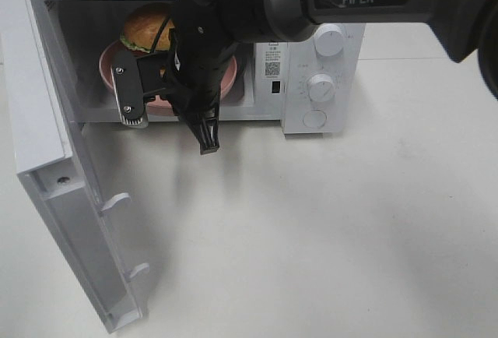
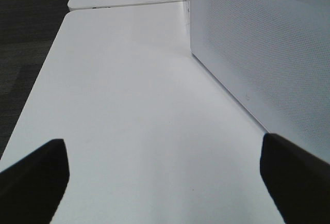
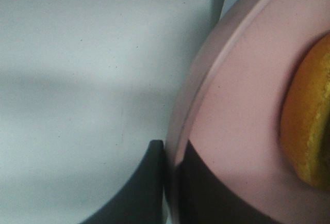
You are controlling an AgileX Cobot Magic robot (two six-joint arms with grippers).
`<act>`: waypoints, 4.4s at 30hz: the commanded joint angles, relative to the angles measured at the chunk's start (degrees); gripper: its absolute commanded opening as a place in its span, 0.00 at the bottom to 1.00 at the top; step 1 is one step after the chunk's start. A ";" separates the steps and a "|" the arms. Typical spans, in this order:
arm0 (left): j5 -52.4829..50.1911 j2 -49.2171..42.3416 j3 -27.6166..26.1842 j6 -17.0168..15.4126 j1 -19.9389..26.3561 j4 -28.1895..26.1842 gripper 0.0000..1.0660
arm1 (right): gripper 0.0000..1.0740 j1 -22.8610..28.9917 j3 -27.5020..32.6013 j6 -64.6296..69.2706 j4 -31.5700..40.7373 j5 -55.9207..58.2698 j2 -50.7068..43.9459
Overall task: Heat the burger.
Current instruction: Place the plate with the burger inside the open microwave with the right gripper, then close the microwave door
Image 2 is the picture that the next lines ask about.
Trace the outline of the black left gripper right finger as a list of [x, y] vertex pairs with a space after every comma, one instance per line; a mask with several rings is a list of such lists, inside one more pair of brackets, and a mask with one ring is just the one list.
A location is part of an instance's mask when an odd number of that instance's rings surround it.
[[262, 140], [259, 170], [285, 223], [329, 223], [329, 164], [275, 133]]

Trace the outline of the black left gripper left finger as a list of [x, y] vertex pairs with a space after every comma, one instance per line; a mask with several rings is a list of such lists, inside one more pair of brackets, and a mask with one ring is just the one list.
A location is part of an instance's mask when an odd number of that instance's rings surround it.
[[63, 139], [43, 144], [1, 172], [1, 223], [50, 223], [70, 178]]

